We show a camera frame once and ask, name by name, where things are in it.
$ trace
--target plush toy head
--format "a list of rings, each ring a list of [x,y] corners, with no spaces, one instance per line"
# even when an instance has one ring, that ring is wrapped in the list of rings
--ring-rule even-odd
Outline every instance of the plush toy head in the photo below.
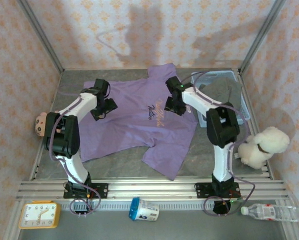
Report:
[[[46,112],[42,112],[35,120],[35,132],[37,135],[44,137],[45,124],[46,124]]]
[[[290,144],[287,134],[274,126],[266,128],[263,132],[254,137],[254,142],[270,154],[283,153]]]

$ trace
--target wall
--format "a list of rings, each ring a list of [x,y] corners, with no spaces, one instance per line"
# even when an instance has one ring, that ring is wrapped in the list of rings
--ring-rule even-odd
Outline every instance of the wall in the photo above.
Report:
[[[286,1],[243,78],[261,131],[276,126],[291,138],[270,162],[299,201],[299,0]]]
[[[29,0],[65,69],[240,67],[274,0]]]
[[[37,154],[35,118],[49,110],[58,79],[17,2],[0,0],[0,239]]]

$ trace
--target gray floor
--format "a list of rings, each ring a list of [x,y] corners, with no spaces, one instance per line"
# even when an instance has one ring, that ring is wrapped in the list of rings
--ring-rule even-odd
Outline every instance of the gray floor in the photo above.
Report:
[[[155,222],[132,221],[128,211],[98,211],[87,218],[62,211],[57,228],[21,230],[19,240],[285,240],[279,221],[235,213],[212,217],[203,211],[161,211]]]
[[[183,79],[191,75],[192,72],[201,70],[201,68],[180,68],[177,69],[177,75],[180,79]],[[94,81],[96,78],[105,79],[107,81],[130,81],[147,77],[146,69],[66,70],[61,79],[60,88],[53,105],[53,111],[66,108],[76,99],[76,96],[63,95],[61,94],[62,92],[79,94],[86,81]],[[244,133],[245,130],[241,127],[241,134],[238,138],[242,138]],[[84,166],[94,179],[117,177],[162,177],[163,175],[142,162],[142,157],[147,149],[147,147],[130,148],[106,157],[90,160],[85,162]],[[207,138],[206,128],[201,128],[198,124],[189,152],[178,175],[208,178],[211,176],[213,169],[214,149]],[[243,165],[239,160],[235,159],[233,160],[233,171],[238,175],[257,175],[262,173],[261,170],[255,170],[249,166]],[[63,167],[59,163],[52,162],[48,152],[44,150],[40,159],[36,178],[65,179],[67,176]]]

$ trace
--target plastic container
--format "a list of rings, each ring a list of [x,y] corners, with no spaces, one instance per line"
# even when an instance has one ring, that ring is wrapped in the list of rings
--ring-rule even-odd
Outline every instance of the plastic container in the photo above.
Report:
[[[134,197],[129,209],[129,218],[135,220],[156,221],[159,217],[159,205]]]
[[[193,75],[191,76],[191,83],[194,84],[194,81],[196,80],[196,78],[199,76],[199,74],[197,75]],[[215,79],[218,79],[220,77],[224,77],[224,78],[228,78],[228,79],[232,79],[233,81],[237,82],[237,79],[234,75],[233,71],[230,70],[224,70],[224,71],[209,71],[206,74],[200,76],[198,78],[198,80],[196,81],[196,87],[199,88],[202,84],[204,85],[209,85],[211,84]],[[248,110],[248,107],[246,106],[246,103],[244,101],[244,97],[241,94],[241,103],[240,103],[240,110],[239,110],[244,118],[246,120],[250,120],[251,116]],[[200,112],[197,112],[198,115],[198,120],[199,120],[199,125],[201,128],[206,128],[207,123],[205,118],[203,117],[203,115]],[[243,119],[237,115],[237,122],[239,125],[242,125],[244,123]]]
[[[240,212],[254,219],[269,221],[298,222],[299,210],[295,206],[278,206],[272,204],[253,204],[242,206]]]

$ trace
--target purple t-shirt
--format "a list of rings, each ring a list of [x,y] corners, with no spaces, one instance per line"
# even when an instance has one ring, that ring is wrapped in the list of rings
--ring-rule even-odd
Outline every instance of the purple t-shirt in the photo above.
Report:
[[[109,98],[118,108],[95,121],[88,113],[79,123],[82,162],[121,150],[148,146],[143,162],[174,180],[193,138],[193,110],[179,116],[164,111],[171,95],[165,82],[176,76],[174,64],[149,67],[147,79],[110,81]],[[94,85],[85,82],[84,88]]]

